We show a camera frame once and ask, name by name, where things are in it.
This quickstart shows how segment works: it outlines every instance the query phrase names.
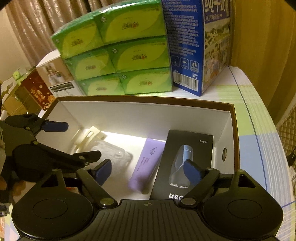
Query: shaver box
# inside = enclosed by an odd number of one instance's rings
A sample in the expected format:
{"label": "shaver box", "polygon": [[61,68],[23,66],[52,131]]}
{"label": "shaver box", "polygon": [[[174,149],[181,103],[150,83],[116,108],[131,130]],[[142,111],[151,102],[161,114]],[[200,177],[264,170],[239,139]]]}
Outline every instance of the shaver box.
{"label": "shaver box", "polygon": [[211,167],[212,152],[212,135],[169,130],[150,199],[183,198],[194,187],[184,174],[184,162],[190,159],[201,169]]}

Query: plaid tablecloth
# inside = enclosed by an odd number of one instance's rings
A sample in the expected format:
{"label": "plaid tablecloth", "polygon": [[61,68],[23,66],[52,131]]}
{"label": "plaid tablecloth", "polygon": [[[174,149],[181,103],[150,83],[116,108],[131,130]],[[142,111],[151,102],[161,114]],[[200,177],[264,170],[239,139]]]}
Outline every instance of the plaid tablecloth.
{"label": "plaid tablecloth", "polygon": [[[284,220],[279,240],[295,236],[295,201],[284,150],[275,125],[261,98],[242,70],[227,67],[202,97],[174,88],[170,93],[145,94],[232,103],[239,132],[240,168],[247,171],[281,205]],[[18,238],[10,216],[6,217],[5,240]]]}

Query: purple packaging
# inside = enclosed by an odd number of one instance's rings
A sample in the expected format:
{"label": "purple packaging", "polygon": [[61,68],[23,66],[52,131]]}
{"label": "purple packaging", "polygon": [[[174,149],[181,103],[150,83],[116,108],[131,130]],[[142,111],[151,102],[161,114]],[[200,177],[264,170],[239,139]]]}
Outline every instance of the purple packaging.
{"label": "purple packaging", "polygon": [[130,189],[142,192],[160,161],[164,148],[165,142],[149,138],[146,139],[136,168],[128,183]]}

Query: open box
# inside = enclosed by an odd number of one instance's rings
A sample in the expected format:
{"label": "open box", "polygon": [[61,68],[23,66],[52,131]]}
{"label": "open box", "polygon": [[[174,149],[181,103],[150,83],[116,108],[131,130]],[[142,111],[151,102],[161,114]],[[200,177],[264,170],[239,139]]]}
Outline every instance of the open box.
{"label": "open box", "polygon": [[[44,117],[51,121],[65,121],[69,129],[63,133],[41,131],[36,138],[42,144],[69,153],[75,134],[94,126],[107,135],[105,141],[133,155],[122,175],[109,178],[103,185],[117,201],[149,199],[153,181],[145,194],[128,189],[128,181],[145,139],[165,141],[170,129],[213,135],[211,166],[228,174],[239,169],[239,139],[232,104],[147,96],[61,97],[55,100]],[[223,161],[225,148],[227,157]]]}

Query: ribbed black surface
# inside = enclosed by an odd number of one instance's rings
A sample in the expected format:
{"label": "ribbed black surface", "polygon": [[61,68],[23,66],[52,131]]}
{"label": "ribbed black surface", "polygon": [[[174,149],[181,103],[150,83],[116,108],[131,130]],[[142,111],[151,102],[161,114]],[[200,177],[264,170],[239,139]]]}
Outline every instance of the ribbed black surface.
{"label": "ribbed black surface", "polygon": [[65,241],[197,240],[228,239],[209,230],[195,211],[178,208],[173,200],[123,200],[117,208],[100,211],[89,227],[65,239]]}

